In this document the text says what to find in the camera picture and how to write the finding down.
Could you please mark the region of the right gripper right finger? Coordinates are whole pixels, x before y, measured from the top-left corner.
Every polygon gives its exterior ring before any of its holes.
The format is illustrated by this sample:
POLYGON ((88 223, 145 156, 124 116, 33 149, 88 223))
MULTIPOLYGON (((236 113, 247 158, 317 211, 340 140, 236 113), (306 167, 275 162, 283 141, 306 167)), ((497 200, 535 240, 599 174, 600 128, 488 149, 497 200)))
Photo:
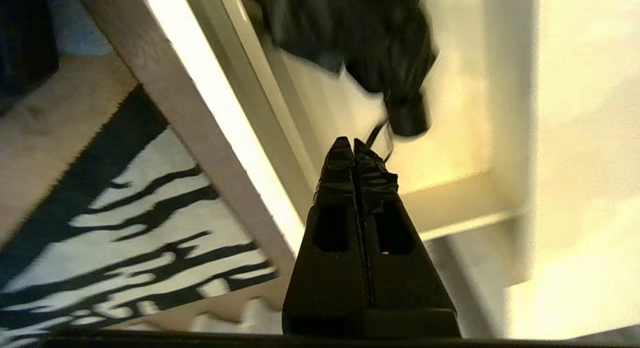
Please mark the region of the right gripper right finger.
POLYGON ((457 310, 398 195, 398 176, 354 141, 369 337, 460 337, 457 310))

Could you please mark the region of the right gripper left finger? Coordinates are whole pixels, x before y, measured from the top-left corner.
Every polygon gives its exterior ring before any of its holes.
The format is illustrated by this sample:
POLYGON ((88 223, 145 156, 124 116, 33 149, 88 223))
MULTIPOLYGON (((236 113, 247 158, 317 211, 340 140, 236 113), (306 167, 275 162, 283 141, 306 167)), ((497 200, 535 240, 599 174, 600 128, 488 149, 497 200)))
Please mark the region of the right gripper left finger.
POLYGON ((359 336, 368 307, 355 201, 354 153, 337 138, 327 151, 285 303, 286 335, 359 336))

